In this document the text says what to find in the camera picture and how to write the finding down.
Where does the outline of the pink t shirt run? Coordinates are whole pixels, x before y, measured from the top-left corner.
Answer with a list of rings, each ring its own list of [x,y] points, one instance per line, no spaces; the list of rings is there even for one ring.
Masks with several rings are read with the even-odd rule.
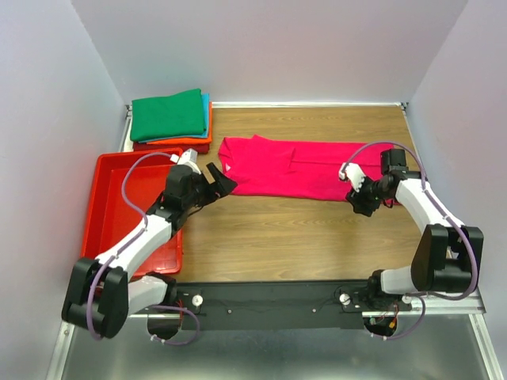
[[[351,186],[341,181],[343,163],[362,142],[308,142],[226,137],[219,147],[224,174],[237,196],[277,196],[345,201]]]

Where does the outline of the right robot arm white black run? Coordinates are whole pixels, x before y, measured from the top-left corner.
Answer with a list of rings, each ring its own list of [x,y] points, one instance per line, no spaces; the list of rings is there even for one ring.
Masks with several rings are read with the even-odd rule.
[[[411,264],[398,269],[380,269],[368,278],[366,304],[382,310],[393,297],[435,296],[458,301],[478,285],[484,235],[455,217],[431,189],[422,164],[411,170],[406,164],[410,150],[401,144],[380,155],[381,177],[373,180],[354,163],[339,170],[341,181],[350,183],[346,195],[353,212],[370,217],[393,201],[409,212],[421,232]]]

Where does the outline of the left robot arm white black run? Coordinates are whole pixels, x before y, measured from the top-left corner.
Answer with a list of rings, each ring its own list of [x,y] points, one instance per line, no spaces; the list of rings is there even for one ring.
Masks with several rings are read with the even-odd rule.
[[[169,281],[156,274],[138,281],[132,277],[182,229],[193,208],[201,209],[237,188],[214,164],[207,168],[213,182],[192,163],[174,165],[164,189],[131,232],[94,259],[83,257],[74,264],[61,311],[63,321],[87,329],[96,340],[111,339],[130,314],[148,306],[159,313],[174,307],[176,295]]]

